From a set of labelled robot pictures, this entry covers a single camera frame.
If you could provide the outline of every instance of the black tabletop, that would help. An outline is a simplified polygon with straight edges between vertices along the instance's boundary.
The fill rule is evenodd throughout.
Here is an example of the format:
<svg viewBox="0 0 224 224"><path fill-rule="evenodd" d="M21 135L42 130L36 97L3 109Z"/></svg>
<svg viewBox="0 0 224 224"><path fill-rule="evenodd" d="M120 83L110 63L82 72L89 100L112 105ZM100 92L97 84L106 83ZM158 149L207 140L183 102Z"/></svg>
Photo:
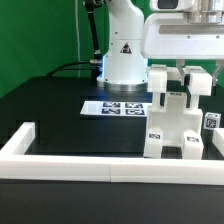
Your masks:
<svg viewBox="0 0 224 224"><path fill-rule="evenodd" d="M224 90L201 97L222 113ZM0 100L0 143L36 123L27 154L142 157L146 118L81 116L86 100L151 102L151 94L97 88L91 79L33 78ZM202 131L203 159L223 159ZM163 157L170 158L164 149ZM224 187L174 184L0 181L3 223L223 223Z"/></svg>

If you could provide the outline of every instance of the white border frame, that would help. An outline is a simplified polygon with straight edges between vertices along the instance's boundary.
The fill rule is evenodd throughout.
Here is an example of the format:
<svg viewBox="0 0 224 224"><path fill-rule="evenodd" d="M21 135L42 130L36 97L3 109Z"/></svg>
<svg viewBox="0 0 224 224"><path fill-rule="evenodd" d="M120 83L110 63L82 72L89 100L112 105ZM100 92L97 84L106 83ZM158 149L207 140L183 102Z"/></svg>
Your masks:
<svg viewBox="0 0 224 224"><path fill-rule="evenodd" d="M0 178L224 185L223 161L24 155L34 138L23 123L0 151Z"/></svg>

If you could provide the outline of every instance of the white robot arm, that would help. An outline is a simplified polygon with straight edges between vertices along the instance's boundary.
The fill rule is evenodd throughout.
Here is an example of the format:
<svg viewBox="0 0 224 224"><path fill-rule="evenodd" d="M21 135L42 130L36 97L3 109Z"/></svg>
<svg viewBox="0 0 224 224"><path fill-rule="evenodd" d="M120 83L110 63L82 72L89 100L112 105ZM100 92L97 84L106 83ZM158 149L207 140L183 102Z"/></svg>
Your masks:
<svg viewBox="0 0 224 224"><path fill-rule="evenodd" d="M110 40L98 85L118 91L146 87L147 60L141 55L144 15L131 0L106 0L105 3L109 11Z"/></svg>

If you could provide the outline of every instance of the green backdrop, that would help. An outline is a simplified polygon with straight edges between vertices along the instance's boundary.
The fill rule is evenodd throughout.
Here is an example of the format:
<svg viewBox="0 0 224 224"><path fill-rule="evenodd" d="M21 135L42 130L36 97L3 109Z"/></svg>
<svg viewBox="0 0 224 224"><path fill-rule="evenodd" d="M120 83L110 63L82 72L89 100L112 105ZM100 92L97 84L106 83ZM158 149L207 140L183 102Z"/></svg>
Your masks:
<svg viewBox="0 0 224 224"><path fill-rule="evenodd" d="M150 14L148 0L133 3L146 17ZM81 59L90 59L93 48L82 0L78 6ZM105 53L109 33L107 8L96 10L95 17L100 47ZM31 77L45 75L78 59L75 0L0 0L0 30L0 97ZM215 68L210 61L187 63L202 65L208 72Z"/></svg>

